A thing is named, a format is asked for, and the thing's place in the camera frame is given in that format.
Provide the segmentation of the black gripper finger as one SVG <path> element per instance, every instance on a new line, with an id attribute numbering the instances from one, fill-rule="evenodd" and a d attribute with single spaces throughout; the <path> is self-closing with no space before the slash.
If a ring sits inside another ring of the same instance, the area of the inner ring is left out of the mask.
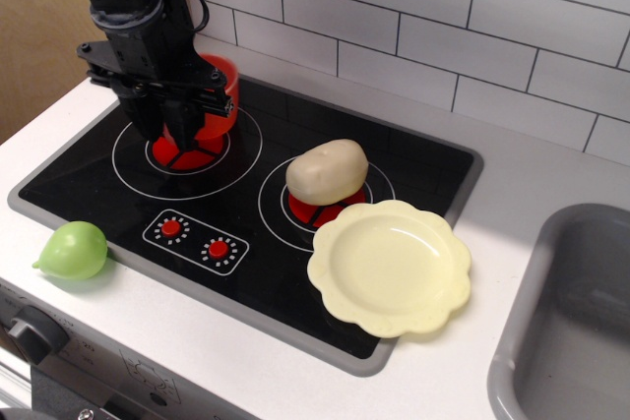
<path id="1" fill-rule="evenodd" d="M 187 102 L 169 99 L 164 103 L 164 126 L 179 150 L 192 150 L 199 130 L 205 125 L 205 113 Z"/>
<path id="2" fill-rule="evenodd" d="M 158 140 L 163 133 L 164 118 L 159 101 L 150 94 L 119 94 L 123 110 L 146 140 Z"/>

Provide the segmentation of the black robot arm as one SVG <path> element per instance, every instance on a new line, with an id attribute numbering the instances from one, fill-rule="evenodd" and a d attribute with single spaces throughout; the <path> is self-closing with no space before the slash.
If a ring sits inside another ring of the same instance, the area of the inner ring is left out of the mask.
<path id="1" fill-rule="evenodd" d="M 202 12 L 195 24 L 187 0 L 90 0 L 106 39 L 77 49 L 92 82 L 112 89 L 146 140 L 168 134 L 181 151 L 197 146 L 207 115 L 227 118 L 233 109 L 226 74 L 194 47 L 210 19 Z"/>

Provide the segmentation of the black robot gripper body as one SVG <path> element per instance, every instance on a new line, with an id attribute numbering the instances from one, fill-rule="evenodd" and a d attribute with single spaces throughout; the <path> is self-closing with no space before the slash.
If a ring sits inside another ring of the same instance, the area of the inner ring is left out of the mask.
<path id="1" fill-rule="evenodd" d="M 193 89 L 223 87 L 224 78 L 198 86 L 188 79 L 201 57 L 187 0 L 90 1 L 92 20 L 105 39 L 82 43 L 77 54 L 88 63 L 94 83 L 117 95 L 150 94 L 163 118 L 167 100 L 185 101 Z"/>

